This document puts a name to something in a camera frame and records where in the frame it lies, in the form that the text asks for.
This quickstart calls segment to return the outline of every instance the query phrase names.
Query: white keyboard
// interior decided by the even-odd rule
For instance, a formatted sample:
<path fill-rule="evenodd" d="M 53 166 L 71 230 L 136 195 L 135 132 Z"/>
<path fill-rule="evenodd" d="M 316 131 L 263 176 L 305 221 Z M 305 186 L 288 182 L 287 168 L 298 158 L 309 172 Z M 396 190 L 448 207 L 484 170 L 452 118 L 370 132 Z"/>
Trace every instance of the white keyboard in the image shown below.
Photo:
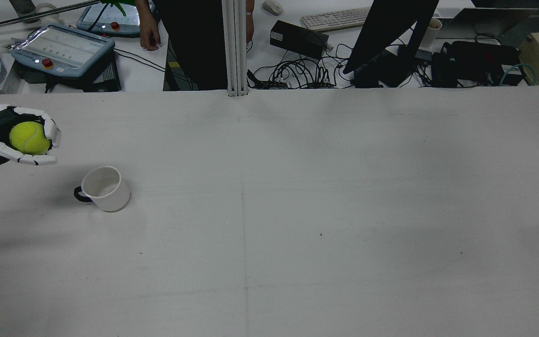
<path fill-rule="evenodd" d="M 370 7 L 344 9 L 341 11 L 304 15 L 301 23 L 305 28 L 316 32 L 329 32 L 344 28 L 361 27 Z"/>

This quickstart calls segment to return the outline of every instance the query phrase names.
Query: computer mouse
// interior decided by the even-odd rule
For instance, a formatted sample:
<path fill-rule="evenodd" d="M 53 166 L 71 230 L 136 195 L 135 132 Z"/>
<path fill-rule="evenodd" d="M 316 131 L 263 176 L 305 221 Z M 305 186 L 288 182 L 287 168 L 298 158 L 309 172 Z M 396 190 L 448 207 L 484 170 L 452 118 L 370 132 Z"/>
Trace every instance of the computer mouse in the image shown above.
<path fill-rule="evenodd" d="M 263 4 L 261 4 L 261 8 L 265 9 L 265 11 L 271 15 L 278 16 L 284 13 L 284 8 L 276 0 L 265 0 Z"/>

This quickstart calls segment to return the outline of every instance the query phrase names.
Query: yellow tennis ball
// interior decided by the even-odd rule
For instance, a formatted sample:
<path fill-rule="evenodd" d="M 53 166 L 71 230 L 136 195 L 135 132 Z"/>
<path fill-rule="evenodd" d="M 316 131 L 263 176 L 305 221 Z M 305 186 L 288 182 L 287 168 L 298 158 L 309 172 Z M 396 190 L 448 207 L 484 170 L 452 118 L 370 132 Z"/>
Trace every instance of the yellow tennis ball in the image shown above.
<path fill-rule="evenodd" d="M 9 142 L 25 155 L 42 155 L 51 147 L 51 141 L 45 138 L 43 125 L 37 122 L 16 124 L 9 132 Z"/>

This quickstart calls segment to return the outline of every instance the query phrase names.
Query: black pants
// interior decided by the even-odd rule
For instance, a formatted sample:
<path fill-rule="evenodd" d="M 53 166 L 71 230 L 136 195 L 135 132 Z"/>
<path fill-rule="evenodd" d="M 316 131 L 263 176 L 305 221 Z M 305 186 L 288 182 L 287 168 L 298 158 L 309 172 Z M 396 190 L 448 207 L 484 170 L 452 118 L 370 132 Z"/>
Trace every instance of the black pants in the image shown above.
<path fill-rule="evenodd" d="M 154 0 L 178 64 L 199 90 L 227 89 L 220 0 Z"/>

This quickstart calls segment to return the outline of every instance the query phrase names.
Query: mug handle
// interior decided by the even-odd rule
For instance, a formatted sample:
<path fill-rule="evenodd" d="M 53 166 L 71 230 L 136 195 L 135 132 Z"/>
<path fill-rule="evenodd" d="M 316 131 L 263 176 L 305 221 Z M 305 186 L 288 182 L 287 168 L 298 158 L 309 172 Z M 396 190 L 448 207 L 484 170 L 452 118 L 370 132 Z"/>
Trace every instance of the mug handle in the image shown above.
<path fill-rule="evenodd" d="M 77 188 L 74 188 L 74 197 L 76 200 L 83 202 L 83 203 L 92 203 L 92 199 L 89 197 L 82 196 L 80 193 L 82 192 L 82 186 L 78 186 Z"/>

